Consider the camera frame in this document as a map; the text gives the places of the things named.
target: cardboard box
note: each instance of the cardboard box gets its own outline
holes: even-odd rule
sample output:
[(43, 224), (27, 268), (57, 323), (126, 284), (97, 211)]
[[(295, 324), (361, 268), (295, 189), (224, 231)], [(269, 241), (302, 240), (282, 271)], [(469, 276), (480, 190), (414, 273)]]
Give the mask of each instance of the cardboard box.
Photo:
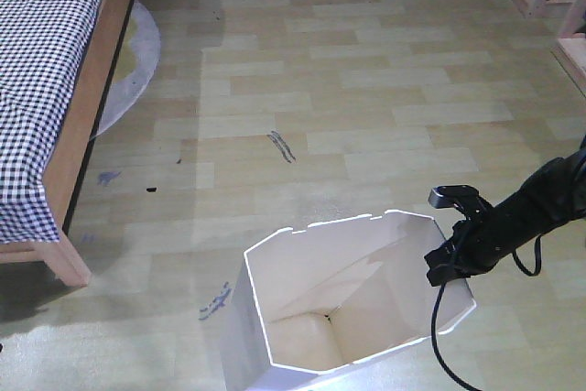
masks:
[[(388, 211), (281, 229), (246, 250), (221, 346), (227, 391), (314, 385), (427, 339), (438, 288), (423, 256), (443, 241), (431, 217)], [(439, 332), (474, 307), (465, 280), (449, 283)]]

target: black and white checkered blanket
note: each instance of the black and white checkered blanket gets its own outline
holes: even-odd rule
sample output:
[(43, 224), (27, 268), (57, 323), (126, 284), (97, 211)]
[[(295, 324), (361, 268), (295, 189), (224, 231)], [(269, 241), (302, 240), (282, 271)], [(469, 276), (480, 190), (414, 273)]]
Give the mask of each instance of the black and white checkered blanket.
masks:
[(42, 177), (100, 1), (0, 2), (0, 243), (59, 240)]

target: black cable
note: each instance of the black cable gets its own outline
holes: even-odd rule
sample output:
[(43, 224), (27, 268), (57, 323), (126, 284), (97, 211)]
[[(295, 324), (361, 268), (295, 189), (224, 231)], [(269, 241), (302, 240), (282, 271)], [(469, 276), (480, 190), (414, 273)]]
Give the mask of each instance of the black cable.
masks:
[(517, 255), (516, 250), (512, 252), (513, 259), (515, 260), (516, 266), (519, 268), (521, 272), (523, 272), (528, 277), (536, 277), (541, 273), (541, 237), (543, 234), (540, 234), (535, 239), (535, 245), (533, 248), (535, 254), (535, 270), (531, 272), (526, 266), (521, 262), (519, 255)]
[[(454, 251), (451, 255), (450, 262), (449, 262), (449, 265), (451, 267), (455, 266), (458, 253), (460, 252), (460, 249), (461, 249), (462, 245), (464, 244), (470, 229), (471, 228), (468, 227), (468, 229), (463, 232), (460, 241), (454, 247)], [(438, 359), (439, 365), (441, 365), (441, 368), (443, 368), (443, 371), (446, 372), (446, 374), (451, 378), (451, 380), (456, 382), (462, 388), (467, 389), (468, 391), (482, 391), (481, 389), (470, 385), (468, 382), (464, 381), (458, 375), (456, 375), (453, 371), (451, 371), (451, 369), (448, 367), (446, 362), (443, 360), (443, 357), (441, 356), (440, 348), (438, 346), (437, 324), (438, 324), (438, 313), (440, 311), (440, 303), (441, 303), (441, 299), (443, 298), (443, 292), (446, 289), (446, 284), (448, 284), (448, 283), (442, 283), (441, 286), (439, 287), (438, 297), (436, 298), (436, 303), (434, 304), (433, 312), (431, 313), (431, 346), (433, 347), (433, 352), (436, 355), (436, 359)]]

